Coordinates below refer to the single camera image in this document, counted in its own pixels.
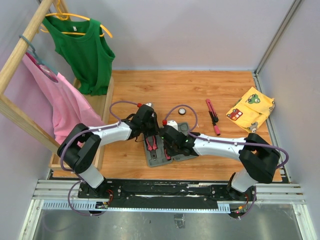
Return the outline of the grey plastic tool case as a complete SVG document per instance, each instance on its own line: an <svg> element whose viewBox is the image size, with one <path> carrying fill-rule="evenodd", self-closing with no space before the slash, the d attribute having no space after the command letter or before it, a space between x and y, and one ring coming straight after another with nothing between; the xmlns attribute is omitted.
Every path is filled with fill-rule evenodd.
<svg viewBox="0 0 320 240"><path fill-rule="evenodd" d="M163 166L172 162L181 162L197 157L193 155L185 156L183 154L179 154L173 148L170 148L159 135L147 137L144 140L143 145L146 163L149 167Z"/></svg>

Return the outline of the pink handled pliers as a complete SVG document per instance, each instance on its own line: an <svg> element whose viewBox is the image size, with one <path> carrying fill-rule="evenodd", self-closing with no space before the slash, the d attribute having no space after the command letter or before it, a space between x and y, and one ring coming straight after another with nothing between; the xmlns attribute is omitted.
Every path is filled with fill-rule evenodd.
<svg viewBox="0 0 320 240"><path fill-rule="evenodd" d="M155 160L157 158L156 150L158 149L156 136L153 135L153 136L147 137L145 139L145 143L146 143L146 148L150 153L151 159Z"/></svg>

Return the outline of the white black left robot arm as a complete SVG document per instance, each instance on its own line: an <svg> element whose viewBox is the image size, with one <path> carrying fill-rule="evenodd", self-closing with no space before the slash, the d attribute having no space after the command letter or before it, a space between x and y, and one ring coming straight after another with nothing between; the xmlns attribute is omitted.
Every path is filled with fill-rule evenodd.
<svg viewBox="0 0 320 240"><path fill-rule="evenodd" d="M93 164L98 149L111 143L136 139L141 134L149 137L159 130L153 105L139 103L137 107L136 113L114 124L96 127L77 124L57 150L62 163L66 163L84 181L96 198L108 192L107 179Z"/></svg>

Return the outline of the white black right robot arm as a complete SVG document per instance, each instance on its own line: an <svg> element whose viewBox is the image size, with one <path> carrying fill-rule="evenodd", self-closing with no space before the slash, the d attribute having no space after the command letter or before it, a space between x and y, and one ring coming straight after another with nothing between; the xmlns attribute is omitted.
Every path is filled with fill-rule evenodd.
<svg viewBox="0 0 320 240"><path fill-rule="evenodd" d="M256 133L247 137L221 138L198 132L187 135L172 126L159 130L169 155L218 156L239 161L243 169L231 175L227 196L239 200L257 183L270 184L278 166L280 153Z"/></svg>

